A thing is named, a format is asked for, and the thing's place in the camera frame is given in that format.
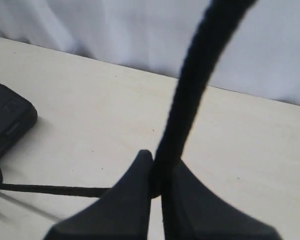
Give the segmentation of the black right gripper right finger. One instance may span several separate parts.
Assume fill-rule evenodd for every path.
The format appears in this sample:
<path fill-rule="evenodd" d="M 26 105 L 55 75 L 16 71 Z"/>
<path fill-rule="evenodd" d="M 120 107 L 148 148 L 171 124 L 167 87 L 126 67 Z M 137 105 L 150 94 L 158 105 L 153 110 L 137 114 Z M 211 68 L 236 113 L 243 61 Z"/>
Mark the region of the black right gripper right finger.
<path fill-rule="evenodd" d="M 161 195 L 167 240 L 280 240 L 277 230 L 231 206 L 181 161 Z"/>

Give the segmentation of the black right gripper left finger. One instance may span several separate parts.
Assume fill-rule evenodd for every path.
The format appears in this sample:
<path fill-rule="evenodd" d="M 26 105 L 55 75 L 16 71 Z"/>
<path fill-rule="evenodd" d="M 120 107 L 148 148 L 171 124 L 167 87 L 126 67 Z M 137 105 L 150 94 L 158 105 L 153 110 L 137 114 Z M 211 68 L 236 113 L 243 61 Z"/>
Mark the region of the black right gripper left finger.
<path fill-rule="evenodd" d="M 46 240 L 146 240 L 151 196 L 150 151 L 140 150 L 121 179 L 95 203 L 55 225 Z"/>

